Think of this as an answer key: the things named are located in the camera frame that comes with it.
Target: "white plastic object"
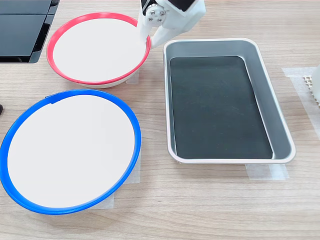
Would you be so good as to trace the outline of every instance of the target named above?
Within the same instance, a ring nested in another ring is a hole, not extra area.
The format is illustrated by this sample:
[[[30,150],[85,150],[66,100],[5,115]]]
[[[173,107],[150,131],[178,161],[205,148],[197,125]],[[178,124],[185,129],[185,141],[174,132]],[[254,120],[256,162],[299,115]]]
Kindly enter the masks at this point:
[[[150,51],[140,40],[137,20],[98,12],[77,17],[51,37],[47,58],[65,79],[90,88],[109,88],[130,79]]]
[[[206,14],[204,0],[194,1],[185,12],[167,0],[157,0],[156,2],[165,10],[165,20],[151,38],[151,48],[156,48],[172,38],[190,31]],[[146,18],[142,13],[142,7],[140,7],[138,29],[144,38],[152,29],[152,24],[146,21]]]
[[[317,101],[320,101],[320,65],[312,73],[312,94]]]

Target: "silver tray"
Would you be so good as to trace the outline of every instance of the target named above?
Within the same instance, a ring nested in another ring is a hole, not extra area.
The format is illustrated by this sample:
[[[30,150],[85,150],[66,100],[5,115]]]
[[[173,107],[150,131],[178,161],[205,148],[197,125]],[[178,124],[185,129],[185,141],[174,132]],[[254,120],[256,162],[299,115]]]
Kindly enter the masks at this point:
[[[237,56],[243,59],[252,85],[267,138],[272,149],[269,159],[183,158],[177,154],[170,61],[174,58]],[[285,164],[296,148],[282,114],[257,44],[246,38],[173,40],[163,48],[165,108],[169,154],[185,164]]]

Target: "tape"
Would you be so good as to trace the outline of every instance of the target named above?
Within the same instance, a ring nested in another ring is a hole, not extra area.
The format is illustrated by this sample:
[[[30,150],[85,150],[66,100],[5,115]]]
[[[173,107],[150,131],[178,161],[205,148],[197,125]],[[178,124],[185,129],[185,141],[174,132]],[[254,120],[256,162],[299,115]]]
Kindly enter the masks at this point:
[[[285,164],[246,164],[250,180],[286,180],[289,178]]]
[[[316,68],[317,67],[292,67],[283,68],[282,70],[285,76],[290,78],[311,124],[320,139],[320,109],[305,82],[305,77],[311,76]]]
[[[128,178],[125,180],[123,184],[138,184],[140,183],[140,173],[141,173],[141,153],[139,155],[138,160],[135,163],[135,166],[128,176]],[[115,203],[115,194],[113,193],[109,197],[107,197],[105,200],[99,202],[98,204],[88,208],[88,210],[102,210],[102,209],[113,209]]]
[[[137,85],[139,84],[139,75],[140,69],[138,69],[132,77],[130,77],[125,83],[128,85]]]

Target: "tray rim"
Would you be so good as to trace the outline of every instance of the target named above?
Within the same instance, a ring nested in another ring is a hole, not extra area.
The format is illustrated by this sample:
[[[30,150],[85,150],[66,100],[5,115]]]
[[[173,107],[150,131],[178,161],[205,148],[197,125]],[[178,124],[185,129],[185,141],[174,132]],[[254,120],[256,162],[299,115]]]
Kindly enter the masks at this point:
[[[263,73],[266,77],[269,90],[273,96],[273,101],[275,103],[276,109],[278,111],[282,126],[284,128],[285,134],[287,136],[288,142],[290,144],[290,154],[282,159],[246,159],[246,158],[182,158],[179,157],[172,149],[171,141],[171,124],[170,124],[170,104],[169,104],[169,76],[168,76],[168,59],[167,59],[167,48],[174,43],[183,42],[248,42],[253,45],[256,53],[258,54],[261,66],[263,68]],[[167,149],[172,158],[174,158],[179,163],[183,164],[287,164],[291,162],[296,156],[296,146],[294,144],[293,138],[289,131],[286,119],[281,110],[279,101],[277,99],[276,93],[272,86],[267,68],[265,66],[263,57],[261,55],[260,49],[254,41],[248,38],[215,38],[215,39],[178,39],[171,40],[167,42],[163,47],[163,70],[164,70],[164,88],[165,88],[165,120],[166,120],[166,136],[167,136]]]

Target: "black object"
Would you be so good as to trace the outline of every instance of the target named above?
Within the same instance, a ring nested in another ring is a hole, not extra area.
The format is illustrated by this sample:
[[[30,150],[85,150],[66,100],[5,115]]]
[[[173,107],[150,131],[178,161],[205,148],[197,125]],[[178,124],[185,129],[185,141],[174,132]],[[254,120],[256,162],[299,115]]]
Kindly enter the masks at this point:
[[[176,153],[185,159],[271,159],[242,58],[170,61]]]
[[[39,60],[58,0],[0,0],[0,63]]]
[[[183,12],[187,11],[188,8],[195,2],[196,0],[169,0],[170,3],[175,5],[178,9]]]
[[[141,6],[143,9],[142,14],[144,16],[146,15],[147,8],[152,4],[157,4],[157,2],[155,0],[141,0]]]
[[[196,1],[196,0],[168,0],[170,3],[172,3],[174,6],[176,6],[178,9],[182,10],[183,12],[187,11],[190,6]],[[147,8],[152,5],[157,4],[156,0],[141,0],[141,6],[143,10],[143,15],[146,15]]]

